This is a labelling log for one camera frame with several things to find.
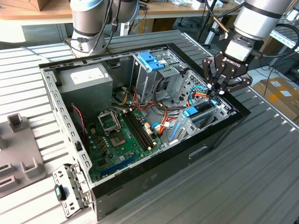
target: red wire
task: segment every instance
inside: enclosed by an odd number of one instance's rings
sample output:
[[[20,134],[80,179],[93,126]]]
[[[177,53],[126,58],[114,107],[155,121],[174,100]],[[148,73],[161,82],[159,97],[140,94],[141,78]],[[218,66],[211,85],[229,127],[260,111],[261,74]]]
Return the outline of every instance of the red wire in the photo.
[[[83,129],[83,142],[85,142],[85,130],[84,130],[85,125],[84,125],[84,122],[83,122],[83,116],[82,116],[80,110],[79,110],[76,106],[74,106],[74,105],[71,105],[71,106],[72,106],[73,108],[75,108],[75,110],[78,112],[78,114],[79,114],[79,116],[80,116],[80,118],[81,118],[81,121],[82,121],[82,129]]]

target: slotted aluminum table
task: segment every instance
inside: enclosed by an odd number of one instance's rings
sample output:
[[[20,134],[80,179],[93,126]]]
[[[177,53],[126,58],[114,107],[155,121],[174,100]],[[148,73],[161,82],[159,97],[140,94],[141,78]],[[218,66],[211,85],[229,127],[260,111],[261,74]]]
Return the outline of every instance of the slotted aluminum table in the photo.
[[[208,54],[188,35],[166,31],[113,38],[109,49],[173,42],[196,63]],[[31,47],[52,61],[72,58],[68,46]],[[48,175],[0,199],[0,223],[94,224],[91,208],[66,220],[51,173],[71,162],[52,114],[39,57],[24,49],[0,51],[0,122],[27,116]],[[221,146],[130,204],[104,224],[292,224],[299,215],[298,127],[251,88],[234,94],[251,115]]]

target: power cable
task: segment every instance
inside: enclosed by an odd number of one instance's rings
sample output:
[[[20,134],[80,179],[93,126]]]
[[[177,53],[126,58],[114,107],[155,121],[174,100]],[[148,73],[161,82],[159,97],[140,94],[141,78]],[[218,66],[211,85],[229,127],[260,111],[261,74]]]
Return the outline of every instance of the power cable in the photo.
[[[266,57],[266,58],[277,58],[277,57],[290,57],[293,55],[293,51],[295,51],[298,47],[299,47],[299,29],[297,29],[295,26],[292,26],[290,24],[285,24],[285,23],[278,23],[276,25],[276,27],[287,27],[292,29],[298,37],[297,43],[295,44],[295,46],[291,49],[291,52],[287,52],[287,53],[283,53],[283,54],[278,54],[278,55],[265,55],[262,52],[253,50],[251,52],[252,55],[257,56],[257,57]]]
[[[228,11],[226,11],[226,12],[224,12],[224,13],[218,15],[217,18],[220,19],[220,18],[222,18],[223,16],[226,16],[226,15],[228,15],[228,14],[230,14],[230,13],[233,13],[234,11],[238,10],[239,8],[241,8],[241,7],[244,6],[244,5],[245,5],[245,2],[243,2],[242,4],[240,4],[240,5],[238,5],[238,6],[234,7],[234,8],[232,8],[231,10],[228,10]]]
[[[208,7],[208,9],[213,10],[214,7],[215,7],[215,5],[216,5],[216,2],[217,2],[217,0],[213,0],[213,2],[212,2],[212,4],[211,4],[211,7],[210,7],[209,4],[207,3],[207,1],[205,1],[205,8]],[[206,24],[208,23],[208,21],[209,21],[209,19],[210,19],[210,10],[209,10],[209,13],[206,15],[206,18],[205,18],[205,20],[204,20],[204,24],[203,24],[203,26],[201,27],[200,32],[197,33],[197,37],[196,37],[196,41],[197,41],[197,42],[198,42],[199,39],[201,38],[201,36],[202,36],[202,34],[203,34],[204,30],[205,30],[205,26],[206,26]]]

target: blue plastic clip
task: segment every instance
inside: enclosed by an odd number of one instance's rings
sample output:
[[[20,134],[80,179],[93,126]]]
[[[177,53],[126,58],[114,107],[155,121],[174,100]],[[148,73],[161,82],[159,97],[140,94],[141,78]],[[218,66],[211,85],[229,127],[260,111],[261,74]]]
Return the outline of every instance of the blue plastic clip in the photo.
[[[184,115],[186,115],[186,117],[190,117],[196,113],[198,113],[198,110],[196,110],[194,106],[188,107],[184,110]]]
[[[138,58],[150,71],[156,71],[165,67],[163,64],[160,64],[156,57],[151,55],[149,52],[138,54]]]

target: motherboard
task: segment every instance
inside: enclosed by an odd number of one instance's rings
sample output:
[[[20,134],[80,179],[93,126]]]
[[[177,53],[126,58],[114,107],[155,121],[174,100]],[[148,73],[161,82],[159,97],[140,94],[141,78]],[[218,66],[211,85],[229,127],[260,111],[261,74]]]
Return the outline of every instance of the motherboard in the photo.
[[[89,171],[92,182],[164,148],[160,138],[147,127],[147,121],[138,110],[127,114],[107,111],[86,125],[89,157],[93,163]]]

